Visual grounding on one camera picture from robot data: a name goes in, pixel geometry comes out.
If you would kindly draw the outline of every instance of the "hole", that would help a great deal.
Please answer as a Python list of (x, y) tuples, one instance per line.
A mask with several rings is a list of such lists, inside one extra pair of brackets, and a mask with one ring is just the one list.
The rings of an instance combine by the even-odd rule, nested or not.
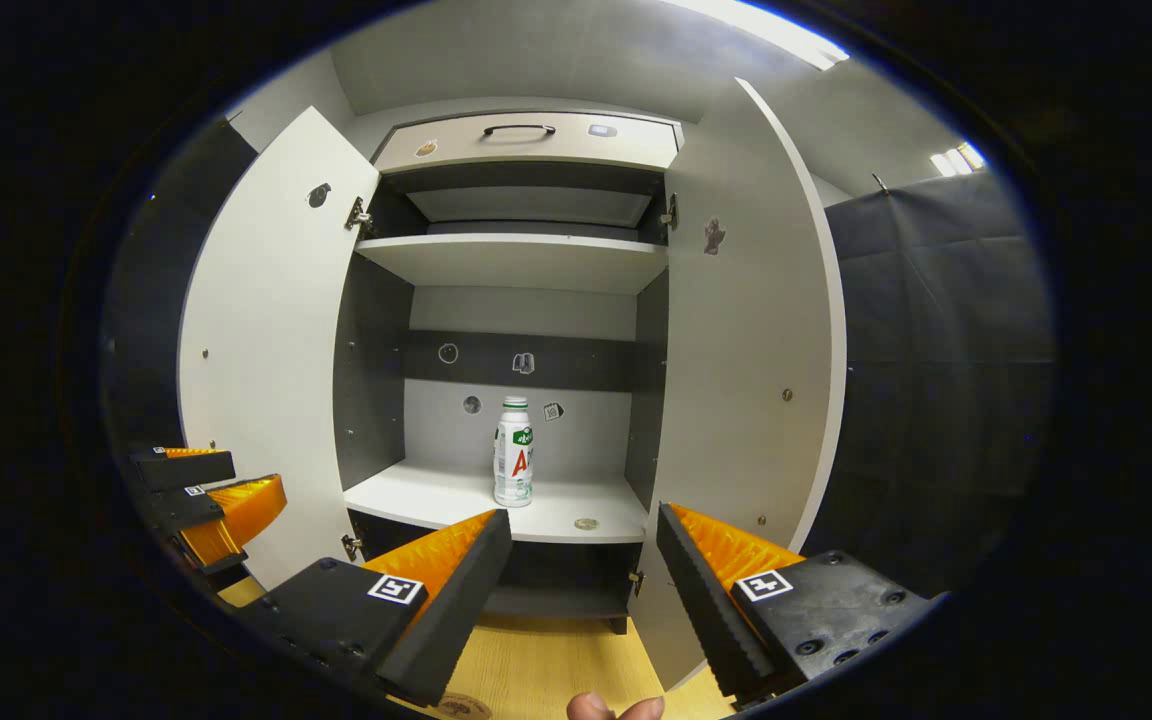
[(813, 639), (805, 643), (799, 643), (798, 647), (794, 649), (795, 655), (814, 655), (814, 653), (820, 652), (824, 647), (824, 641)]

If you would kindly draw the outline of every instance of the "drawer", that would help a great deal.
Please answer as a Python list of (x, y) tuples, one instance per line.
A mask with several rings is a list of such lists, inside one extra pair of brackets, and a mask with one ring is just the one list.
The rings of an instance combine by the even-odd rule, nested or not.
[(374, 165), (381, 173), (393, 173), (462, 162), (559, 160), (664, 170), (677, 152), (675, 126), (662, 120), (588, 113), (494, 113), (396, 128)]

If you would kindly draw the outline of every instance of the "drawer handle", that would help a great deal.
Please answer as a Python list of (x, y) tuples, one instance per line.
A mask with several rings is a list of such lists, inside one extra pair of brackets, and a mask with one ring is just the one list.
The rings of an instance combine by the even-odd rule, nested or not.
[(492, 132), (498, 131), (498, 129), (506, 129), (506, 128), (543, 129), (545, 131), (545, 135), (554, 135), (554, 132), (558, 132), (558, 129), (554, 128), (554, 126), (492, 126), (490, 128), (486, 128), (485, 131), (483, 131), (483, 135), (492, 135)]

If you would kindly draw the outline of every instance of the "white cabinet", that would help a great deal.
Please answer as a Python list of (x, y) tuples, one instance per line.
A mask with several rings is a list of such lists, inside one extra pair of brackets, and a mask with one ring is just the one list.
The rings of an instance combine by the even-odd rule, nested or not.
[[(257, 159), (202, 251), (180, 347), (189, 442), (285, 473), (288, 509), (248, 548), (257, 579), (338, 555), (347, 507), (380, 550), (488, 509), (490, 432), (517, 392), (550, 465), (511, 510), (488, 609), (628, 614), (667, 688), (703, 661), (657, 506), (799, 546), (838, 440), (844, 308), (812, 179), (755, 89), (733, 79), (681, 146), (676, 129), (438, 119), (396, 128), (378, 183), (308, 111)], [(362, 237), (342, 225), (355, 197)], [(535, 372), (513, 372), (525, 350)], [(369, 395), (353, 382), (369, 373), (403, 391)], [(566, 414), (545, 420), (550, 402)]]

